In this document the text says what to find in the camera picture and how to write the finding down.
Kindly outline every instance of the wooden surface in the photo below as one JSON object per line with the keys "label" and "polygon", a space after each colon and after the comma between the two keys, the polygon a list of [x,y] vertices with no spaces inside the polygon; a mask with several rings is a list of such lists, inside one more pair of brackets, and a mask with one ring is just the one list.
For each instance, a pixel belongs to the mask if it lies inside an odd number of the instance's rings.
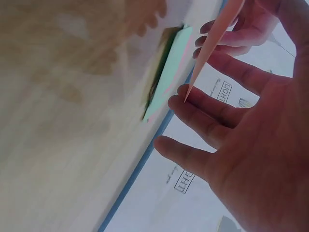
{"label": "wooden surface", "polygon": [[[1,231],[98,228],[167,112],[140,121],[172,1],[0,0]],[[219,6],[194,1],[194,37]]]}

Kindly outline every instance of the blue stripe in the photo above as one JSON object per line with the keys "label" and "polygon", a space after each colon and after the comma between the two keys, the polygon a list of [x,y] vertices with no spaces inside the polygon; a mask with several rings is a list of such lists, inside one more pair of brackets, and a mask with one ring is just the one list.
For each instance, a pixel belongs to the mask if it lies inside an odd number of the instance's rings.
{"label": "blue stripe", "polygon": [[[185,81],[186,84],[190,82],[191,76],[192,76],[192,72],[193,72],[193,69],[190,72],[187,80]],[[143,154],[142,158],[140,159],[139,163],[137,164],[136,168],[134,169],[132,175],[128,179],[126,185],[124,186],[123,190],[119,194],[117,200],[115,201],[115,203],[112,206],[111,210],[109,211],[108,215],[104,219],[104,221],[103,221],[102,225],[100,226],[98,232],[103,232],[107,228],[107,226],[110,223],[112,217],[114,216],[114,214],[116,213],[117,209],[119,208],[121,202],[124,200],[126,194],[130,191],[134,181],[138,177],[138,175],[141,172],[143,166],[145,165],[146,161],[148,160],[150,154],[154,150],[153,142],[154,142],[155,138],[157,138],[158,136],[163,134],[163,132],[165,131],[166,127],[168,126],[170,120],[172,119],[173,115],[174,115],[174,112],[169,110],[167,115],[163,119],[161,126],[159,127],[159,129],[155,133],[154,138],[150,142],[150,144],[147,147],[145,153]]]}

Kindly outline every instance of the finger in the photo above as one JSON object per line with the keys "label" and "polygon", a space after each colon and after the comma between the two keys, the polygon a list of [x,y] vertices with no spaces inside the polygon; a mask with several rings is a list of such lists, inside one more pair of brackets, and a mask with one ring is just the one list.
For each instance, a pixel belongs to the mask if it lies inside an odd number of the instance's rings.
{"label": "finger", "polygon": [[[181,97],[185,97],[189,85],[182,85],[178,88],[177,92]],[[220,123],[227,125],[230,128],[236,127],[242,117],[248,112],[249,109],[234,108],[231,105],[225,104],[217,99],[208,96],[200,89],[193,87],[188,99],[192,105],[206,114],[210,115]]]}
{"label": "finger", "polygon": [[[229,47],[218,45],[215,50],[222,53],[228,54],[230,56],[236,57],[247,54],[250,51],[251,47]],[[194,51],[192,57],[196,59],[201,51],[201,48],[198,48]]]}
{"label": "finger", "polygon": [[[211,30],[211,28],[212,28],[214,22],[215,22],[215,20],[205,23],[205,24],[201,27],[201,29],[200,29],[199,32],[200,32],[201,34],[206,34],[206,33],[208,33],[208,32]],[[237,22],[237,18],[234,19],[234,21],[231,23],[230,27],[233,26],[236,22]]]}
{"label": "finger", "polygon": [[169,107],[175,115],[192,128],[210,146],[219,149],[226,136],[231,131],[209,117],[191,103],[183,103],[184,98],[178,95],[169,99]]}
{"label": "finger", "polygon": [[150,27],[150,28],[156,28],[158,26],[158,20],[156,18],[156,16],[154,14],[152,14],[151,16],[148,17],[146,24]]}
{"label": "finger", "polygon": [[309,44],[309,6],[304,0],[258,0],[266,10],[277,16],[297,50]]}
{"label": "finger", "polygon": [[143,37],[146,34],[146,32],[147,32],[146,25],[142,24],[136,33],[138,36]]}
{"label": "finger", "polygon": [[219,41],[218,45],[231,47],[259,46],[267,40],[267,36],[256,27],[241,29],[238,31],[227,31]]}
{"label": "finger", "polygon": [[166,0],[160,0],[158,6],[158,13],[161,18],[164,18],[168,13],[168,5],[166,3]]}
{"label": "finger", "polygon": [[227,54],[214,51],[208,63],[219,72],[233,78],[249,91],[260,95],[267,83],[277,76],[246,64]]}
{"label": "finger", "polygon": [[203,46],[205,40],[206,40],[207,36],[203,35],[201,37],[199,37],[196,41],[195,41],[195,46],[199,47],[199,46]]}
{"label": "finger", "polygon": [[201,49],[202,49],[202,48],[199,47],[197,50],[194,51],[194,53],[193,53],[193,55],[192,55],[192,57],[193,57],[194,59],[197,59],[199,53],[201,52]]}
{"label": "finger", "polygon": [[155,149],[165,158],[183,169],[205,177],[205,168],[211,153],[181,144],[171,138],[160,136],[154,141]]}

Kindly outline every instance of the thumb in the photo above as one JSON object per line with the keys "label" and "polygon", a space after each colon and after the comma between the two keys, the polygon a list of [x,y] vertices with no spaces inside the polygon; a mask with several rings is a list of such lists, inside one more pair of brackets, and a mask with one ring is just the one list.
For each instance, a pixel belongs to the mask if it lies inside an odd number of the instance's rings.
{"label": "thumb", "polygon": [[309,6],[304,0],[256,0],[281,21],[297,50],[309,43]]}

